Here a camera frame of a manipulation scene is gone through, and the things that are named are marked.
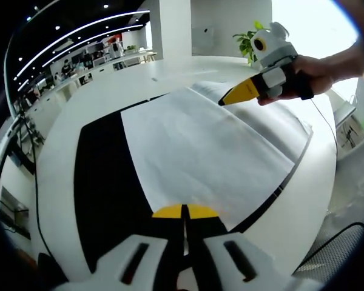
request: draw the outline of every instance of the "white table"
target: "white table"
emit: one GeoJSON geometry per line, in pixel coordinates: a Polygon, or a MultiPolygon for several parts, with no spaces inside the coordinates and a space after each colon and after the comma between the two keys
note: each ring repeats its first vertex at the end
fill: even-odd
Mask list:
{"type": "MultiPolygon", "coordinates": [[[[41,230],[69,280],[81,281],[90,275],[76,227],[73,198],[81,128],[128,105],[198,81],[241,81],[255,72],[246,66],[245,59],[194,56],[120,70],[75,92],[51,128],[37,162],[41,230]]],[[[284,191],[245,235],[275,258],[281,273],[290,275],[308,252],[325,217],[334,183],[336,147],[330,128],[311,101],[284,102],[312,124],[314,134],[284,191]]],[[[318,96],[314,102],[334,128],[328,97],[318,96]]],[[[37,254],[45,250],[34,209],[30,217],[32,246],[37,254]]]]}

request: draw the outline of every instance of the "finger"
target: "finger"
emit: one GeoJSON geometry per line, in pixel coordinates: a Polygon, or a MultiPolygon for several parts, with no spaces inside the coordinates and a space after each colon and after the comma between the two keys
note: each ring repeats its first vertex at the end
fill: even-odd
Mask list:
{"type": "Polygon", "coordinates": [[[278,100],[290,100],[290,99],[295,99],[295,98],[298,98],[297,95],[292,95],[292,96],[279,96],[279,97],[276,97],[276,98],[265,98],[265,99],[258,99],[257,102],[259,103],[259,105],[261,106],[264,106],[264,105],[268,105],[268,104],[271,104],[275,101],[278,101],[278,100]]]}

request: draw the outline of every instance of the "person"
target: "person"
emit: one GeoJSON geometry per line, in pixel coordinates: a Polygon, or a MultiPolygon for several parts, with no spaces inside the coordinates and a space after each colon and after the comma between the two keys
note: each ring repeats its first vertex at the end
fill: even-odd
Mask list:
{"type": "MultiPolygon", "coordinates": [[[[295,72],[303,71],[311,77],[309,82],[314,95],[328,91],[336,82],[361,77],[364,74],[364,47],[360,41],[350,48],[323,59],[298,56],[293,62],[295,72]]],[[[279,99],[298,98],[294,92],[278,98],[259,99],[260,105],[267,105],[279,99]]]]}
{"type": "Polygon", "coordinates": [[[69,60],[68,59],[65,59],[64,61],[64,65],[62,67],[62,76],[66,79],[67,77],[69,77],[70,75],[70,72],[72,71],[72,68],[69,64],[69,60]]]}

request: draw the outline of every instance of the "sheet of paper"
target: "sheet of paper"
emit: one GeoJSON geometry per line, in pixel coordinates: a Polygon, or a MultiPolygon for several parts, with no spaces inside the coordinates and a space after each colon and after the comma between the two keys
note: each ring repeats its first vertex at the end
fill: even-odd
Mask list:
{"type": "MultiPolygon", "coordinates": [[[[204,81],[194,84],[192,89],[218,102],[235,85],[237,83],[204,81]]],[[[293,162],[299,160],[312,135],[310,125],[299,119],[296,112],[278,102],[260,106],[254,99],[224,108],[251,126],[293,162]]]]}
{"type": "Polygon", "coordinates": [[[197,203],[235,227],[294,163],[245,122],[184,88],[121,113],[141,186],[155,212],[197,203]]]}

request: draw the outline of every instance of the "potted plant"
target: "potted plant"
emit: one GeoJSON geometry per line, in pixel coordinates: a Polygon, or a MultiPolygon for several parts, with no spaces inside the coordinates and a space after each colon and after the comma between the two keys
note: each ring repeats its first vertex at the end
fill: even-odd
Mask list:
{"type": "Polygon", "coordinates": [[[248,64],[257,63],[257,57],[256,57],[255,52],[252,49],[252,45],[251,45],[251,38],[255,35],[255,33],[258,30],[261,30],[261,29],[268,30],[268,28],[264,28],[262,26],[262,24],[260,22],[258,22],[257,20],[255,20],[254,25],[255,25],[256,31],[248,31],[247,33],[239,33],[239,34],[233,36],[234,38],[238,37],[236,41],[240,43],[238,48],[241,51],[241,55],[243,57],[248,55],[248,64]]]}

